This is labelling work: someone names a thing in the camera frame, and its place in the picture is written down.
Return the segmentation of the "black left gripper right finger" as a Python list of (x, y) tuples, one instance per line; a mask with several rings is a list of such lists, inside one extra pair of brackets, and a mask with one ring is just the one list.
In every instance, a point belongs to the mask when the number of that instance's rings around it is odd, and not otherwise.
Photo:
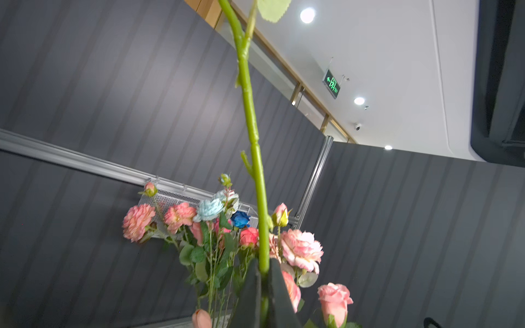
[(269, 274), (269, 314), (268, 327), (301, 327), (294, 312), (280, 269), (271, 270)]

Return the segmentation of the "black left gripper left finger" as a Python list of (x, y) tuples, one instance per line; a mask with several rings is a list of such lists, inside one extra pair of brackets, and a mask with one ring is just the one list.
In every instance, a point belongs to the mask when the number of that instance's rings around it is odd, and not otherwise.
[(256, 328), (261, 324), (262, 280), (258, 262), (251, 262), (238, 304), (231, 316), (230, 328)]

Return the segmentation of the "pink tulip bud stem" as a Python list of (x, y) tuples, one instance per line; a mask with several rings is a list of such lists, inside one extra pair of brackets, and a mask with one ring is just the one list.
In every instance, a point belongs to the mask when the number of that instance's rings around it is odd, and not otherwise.
[(192, 315), (193, 328), (212, 328), (213, 321), (210, 314), (203, 310), (196, 310)]

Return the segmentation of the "blue artificial rose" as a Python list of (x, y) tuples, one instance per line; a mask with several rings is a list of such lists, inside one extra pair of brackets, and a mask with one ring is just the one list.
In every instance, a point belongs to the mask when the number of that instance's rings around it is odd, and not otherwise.
[(246, 212), (243, 211), (236, 211), (232, 217), (232, 225), (235, 228), (243, 229), (243, 228), (249, 228), (250, 227), (250, 216)]

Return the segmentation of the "pink carnation stem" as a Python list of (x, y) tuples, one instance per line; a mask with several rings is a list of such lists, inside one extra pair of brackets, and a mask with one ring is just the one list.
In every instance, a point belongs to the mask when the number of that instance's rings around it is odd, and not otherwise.
[(200, 241), (200, 231), (194, 227), (199, 200), (161, 191), (151, 180), (139, 195), (139, 204), (132, 206), (122, 221), (124, 238), (139, 244), (159, 239), (166, 246), (175, 247), (180, 263), (190, 273), (190, 284), (197, 286), (199, 280), (195, 276), (191, 253)]

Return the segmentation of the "white cream rose stem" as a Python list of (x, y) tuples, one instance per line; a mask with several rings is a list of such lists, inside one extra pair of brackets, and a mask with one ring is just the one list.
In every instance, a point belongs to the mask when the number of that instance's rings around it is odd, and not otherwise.
[(264, 166), (261, 147), (259, 145), (259, 132), (254, 104), (254, 94), (250, 76), (249, 52), (253, 40), (256, 20), (261, 17), (270, 23), (277, 23), (286, 13), (290, 1), (254, 1), (252, 3), (246, 26), (243, 27), (232, 4), (229, 1), (219, 2), (222, 12), (225, 14), (232, 30), (238, 61), (237, 84), (242, 88), (243, 106), (246, 117), (246, 127), (250, 141), (251, 159), (241, 155), (247, 172), (255, 182), (257, 211), (259, 218), (259, 271), (263, 277), (267, 277), (270, 269), (269, 257), (269, 212), (267, 204), (267, 192), (265, 186)]

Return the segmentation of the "pale blue rose stem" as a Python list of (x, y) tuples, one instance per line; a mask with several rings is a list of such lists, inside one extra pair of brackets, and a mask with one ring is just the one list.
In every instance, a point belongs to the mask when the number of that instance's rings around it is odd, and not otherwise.
[(217, 218), (224, 210), (224, 204), (219, 199), (203, 200), (197, 208), (194, 217), (194, 227), (200, 231), (198, 247), (191, 253), (191, 260), (195, 264), (196, 277), (204, 284), (200, 298), (207, 298), (207, 309), (213, 310), (217, 266), (218, 240), (214, 226)]

